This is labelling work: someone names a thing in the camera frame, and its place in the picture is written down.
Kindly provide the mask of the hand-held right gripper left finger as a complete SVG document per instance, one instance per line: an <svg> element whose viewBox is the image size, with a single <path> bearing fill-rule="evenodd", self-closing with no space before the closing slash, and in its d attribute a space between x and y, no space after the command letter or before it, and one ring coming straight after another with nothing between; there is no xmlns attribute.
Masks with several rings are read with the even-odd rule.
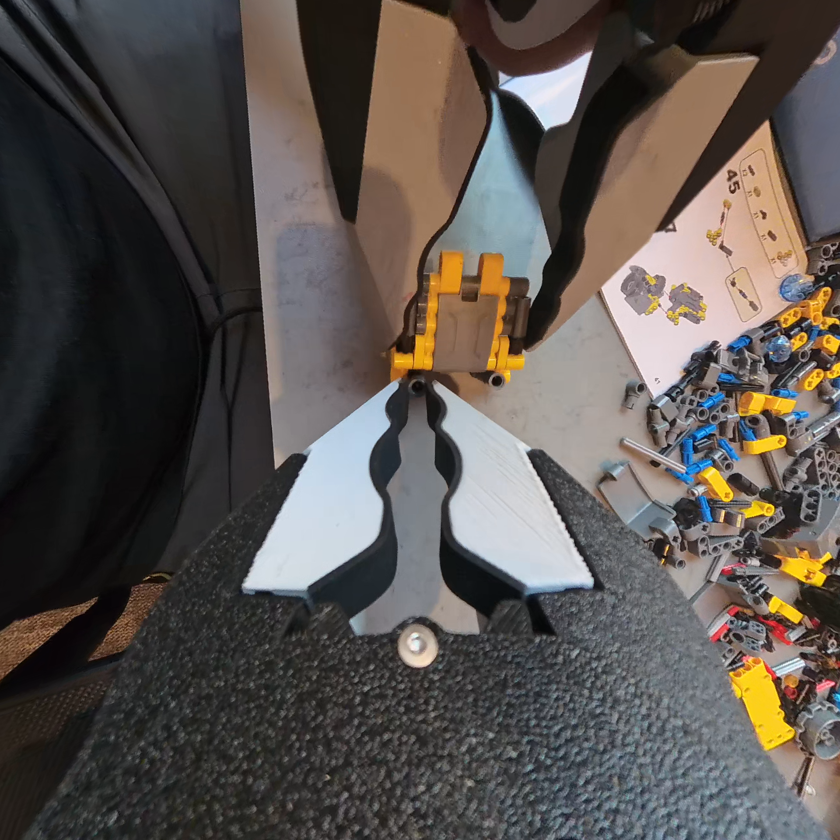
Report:
<svg viewBox="0 0 840 840"><path fill-rule="evenodd" d="M409 396L394 381L305 451L243 593L335 603L348 618L385 593L397 561L387 486L401 464Z"/></svg>

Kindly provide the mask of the grey toothed wheel hub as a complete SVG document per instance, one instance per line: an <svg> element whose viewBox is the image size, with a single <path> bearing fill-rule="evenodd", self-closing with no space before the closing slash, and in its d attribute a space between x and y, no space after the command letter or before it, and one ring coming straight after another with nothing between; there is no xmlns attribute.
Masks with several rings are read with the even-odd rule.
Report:
<svg viewBox="0 0 840 840"><path fill-rule="evenodd" d="M801 748L819 760L834 760L839 755L839 712L825 700L805 706L794 722Z"/></svg>

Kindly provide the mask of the open instruction booklet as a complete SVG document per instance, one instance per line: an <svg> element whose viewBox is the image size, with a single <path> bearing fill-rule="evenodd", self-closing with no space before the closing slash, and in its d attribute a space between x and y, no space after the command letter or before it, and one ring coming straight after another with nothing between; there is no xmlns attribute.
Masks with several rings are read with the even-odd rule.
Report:
<svg viewBox="0 0 840 840"><path fill-rule="evenodd" d="M784 309L782 280L806 267L786 186L767 122L602 288L652 396L677 382L694 352Z"/></svg>

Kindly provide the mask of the pile of building bricks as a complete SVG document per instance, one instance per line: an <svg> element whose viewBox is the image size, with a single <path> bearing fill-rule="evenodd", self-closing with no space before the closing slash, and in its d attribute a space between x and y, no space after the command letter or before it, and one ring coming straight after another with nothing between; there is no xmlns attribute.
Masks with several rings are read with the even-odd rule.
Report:
<svg viewBox="0 0 840 840"><path fill-rule="evenodd" d="M797 608L799 585L763 538L782 524L839 522L838 252L838 238L809 248L806 273L782 282L779 314L694 352L647 408L654 449L645 454L685 486L671 506L679 543L647 544L674 568L688 555L709 562L691 601L727 593L707 626L723 667L729 675L761 658L793 728L814 700L838 709L838 627ZM820 759L796 733L787 744L803 754L791 784L803 798Z"/></svg>

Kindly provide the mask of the grey desk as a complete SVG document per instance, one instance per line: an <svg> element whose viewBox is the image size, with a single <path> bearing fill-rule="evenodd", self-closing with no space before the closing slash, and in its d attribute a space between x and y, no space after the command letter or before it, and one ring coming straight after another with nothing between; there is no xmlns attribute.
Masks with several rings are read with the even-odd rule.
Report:
<svg viewBox="0 0 840 840"><path fill-rule="evenodd" d="M247 2L244 15L259 258L276 456L310 443L386 379L388 326L373 258L340 218L304 65L292 2ZM618 406L634 364L600 298L585 303L500 396L466 374L460 394L490 419L546 448L572 475L589 522L619 528L606 559L639 593L618 618L604 591L563 593L560 618L593 606L605 619L574 636L460 634L434 630L425 668L406 665L397 632L310 638L293 633L268 677L279 680L266 735L270 769L291 802L304 794L337 805L440 806L478 815L651 811L709 832L745 810L756 787L786 802L772 760L747 733L680 584L698 569L655 572L603 507L595 474L620 459L620 433L648 439L642 408Z"/></svg>

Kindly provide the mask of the person's dark sweater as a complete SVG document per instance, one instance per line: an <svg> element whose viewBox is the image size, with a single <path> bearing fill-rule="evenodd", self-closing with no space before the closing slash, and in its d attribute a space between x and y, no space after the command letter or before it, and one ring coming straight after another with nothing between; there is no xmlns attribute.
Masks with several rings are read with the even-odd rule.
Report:
<svg viewBox="0 0 840 840"><path fill-rule="evenodd" d="M1 8L2 627L273 470L239 2Z"/></svg>

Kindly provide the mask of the grey curved panel piece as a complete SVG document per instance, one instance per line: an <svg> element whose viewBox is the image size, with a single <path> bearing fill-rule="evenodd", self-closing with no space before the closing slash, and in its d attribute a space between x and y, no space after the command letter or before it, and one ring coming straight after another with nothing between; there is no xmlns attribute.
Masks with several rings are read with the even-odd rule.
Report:
<svg viewBox="0 0 840 840"><path fill-rule="evenodd" d="M615 514L645 541L664 539L677 546L676 510L648 494L629 462L605 467L597 487Z"/></svg>

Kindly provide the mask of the small yellow grey brick assembly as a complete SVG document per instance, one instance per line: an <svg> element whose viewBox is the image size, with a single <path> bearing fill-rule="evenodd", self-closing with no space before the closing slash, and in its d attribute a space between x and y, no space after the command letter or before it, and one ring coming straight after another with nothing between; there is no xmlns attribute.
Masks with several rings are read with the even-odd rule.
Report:
<svg viewBox="0 0 840 840"><path fill-rule="evenodd" d="M529 279L508 276L501 253L479 256L465 274L464 255L443 251L407 310L406 330L391 350L391 381L410 375L466 373L502 387L525 364Z"/></svg>

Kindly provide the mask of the dark blue cardboard box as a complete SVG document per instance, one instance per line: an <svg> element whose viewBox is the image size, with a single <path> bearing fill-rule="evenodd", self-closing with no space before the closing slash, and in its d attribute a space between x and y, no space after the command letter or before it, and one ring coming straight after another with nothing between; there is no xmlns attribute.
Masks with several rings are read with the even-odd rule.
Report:
<svg viewBox="0 0 840 840"><path fill-rule="evenodd" d="M808 240L838 238L839 34L773 114L773 129Z"/></svg>

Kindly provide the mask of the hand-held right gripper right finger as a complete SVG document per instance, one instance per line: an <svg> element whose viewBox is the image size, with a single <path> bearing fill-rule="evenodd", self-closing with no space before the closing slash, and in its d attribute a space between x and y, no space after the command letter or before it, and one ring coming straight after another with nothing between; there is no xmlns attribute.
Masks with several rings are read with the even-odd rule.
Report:
<svg viewBox="0 0 840 840"><path fill-rule="evenodd" d="M490 618L501 603L595 587L595 577L531 448L439 382L427 388L434 462L447 491L440 568L447 587Z"/></svg>

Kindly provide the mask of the long yellow brick panel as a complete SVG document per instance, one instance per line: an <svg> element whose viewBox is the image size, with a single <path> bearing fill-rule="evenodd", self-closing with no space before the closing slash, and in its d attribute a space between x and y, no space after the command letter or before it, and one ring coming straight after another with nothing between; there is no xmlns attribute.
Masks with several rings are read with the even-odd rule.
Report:
<svg viewBox="0 0 840 840"><path fill-rule="evenodd" d="M771 751L795 737L788 723L771 672L759 657L745 658L729 673L731 688L751 720L764 751Z"/></svg>

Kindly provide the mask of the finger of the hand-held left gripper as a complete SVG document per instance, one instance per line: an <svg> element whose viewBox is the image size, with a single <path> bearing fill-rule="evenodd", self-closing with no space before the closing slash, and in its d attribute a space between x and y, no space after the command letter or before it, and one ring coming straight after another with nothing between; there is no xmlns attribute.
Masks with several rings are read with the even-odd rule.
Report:
<svg viewBox="0 0 840 840"><path fill-rule="evenodd" d="M384 1L376 42L356 237L374 336L404 329L427 247L457 209L487 105L451 19Z"/></svg>
<svg viewBox="0 0 840 840"><path fill-rule="evenodd" d="M535 350L651 238L758 64L678 45L720 9L606 16L572 118L544 135L535 191L551 252L530 308Z"/></svg>

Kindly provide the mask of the person's left hand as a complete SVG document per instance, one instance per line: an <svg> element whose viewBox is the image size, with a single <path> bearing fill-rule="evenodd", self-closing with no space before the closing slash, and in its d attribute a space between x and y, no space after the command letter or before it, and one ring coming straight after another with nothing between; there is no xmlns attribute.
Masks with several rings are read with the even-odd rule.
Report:
<svg viewBox="0 0 840 840"><path fill-rule="evenodd" d="M450 14L467 46L510 76L565 67L591 51L612 1L454 1Z"/></svg>

